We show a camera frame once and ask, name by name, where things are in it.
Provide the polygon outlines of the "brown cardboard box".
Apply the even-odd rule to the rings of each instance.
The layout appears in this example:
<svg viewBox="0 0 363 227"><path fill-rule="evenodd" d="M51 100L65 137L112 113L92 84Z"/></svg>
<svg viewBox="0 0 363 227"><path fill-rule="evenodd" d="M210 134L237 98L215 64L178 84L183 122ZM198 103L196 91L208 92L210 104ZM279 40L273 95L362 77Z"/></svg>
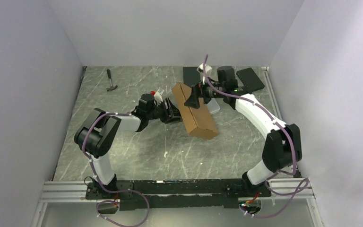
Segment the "brown cardboard box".
<svg viewBox="0 0 363 227"><path fill-rule="evenodd" d="M186 131L190 136L211 140L219 134L215 120L202 98L199 98L200 107L198 109L184 105L191 94L190 87L179 82L172 88L172 93Z"/></svg>

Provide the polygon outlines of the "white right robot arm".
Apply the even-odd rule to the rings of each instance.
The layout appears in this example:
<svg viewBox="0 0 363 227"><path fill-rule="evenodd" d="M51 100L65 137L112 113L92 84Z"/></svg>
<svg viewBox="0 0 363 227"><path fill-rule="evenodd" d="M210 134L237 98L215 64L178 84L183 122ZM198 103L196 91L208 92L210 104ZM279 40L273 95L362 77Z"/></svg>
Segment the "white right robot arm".
<svg viewBox="0 0 363 227"><path fill-rule="evenodd" d="M206 64L197 67L200 81L191 86L191 94L184 101L186 107L199 109L205 104L221 98L230 107L247 118L265 138L261 160L242 175L242 192L255 195L260 184L293 166L302 159L300 129L296 124L286 124L265 108L253 92L265 87L252 68L235 71L231 66L217 68L217 80L209 74L212 68Z"/></svg>

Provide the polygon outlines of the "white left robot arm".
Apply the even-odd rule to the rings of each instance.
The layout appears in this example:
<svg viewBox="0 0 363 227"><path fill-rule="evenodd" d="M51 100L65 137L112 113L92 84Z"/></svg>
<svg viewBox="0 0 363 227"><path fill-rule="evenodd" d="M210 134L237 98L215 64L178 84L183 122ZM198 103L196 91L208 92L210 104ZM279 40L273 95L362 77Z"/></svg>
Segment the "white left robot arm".
<svg viewBox="0 0 363 227"><path fill-rule="evenodd" d="M181 119L180 110L169 98L162 99L159 93L143 94L128 113L93 109L75 133L74 142L88 159L98 192L106 199L117 192L117 177L111 166L109 150L118 132L141 132L151 120L168 124Z"/></svg>

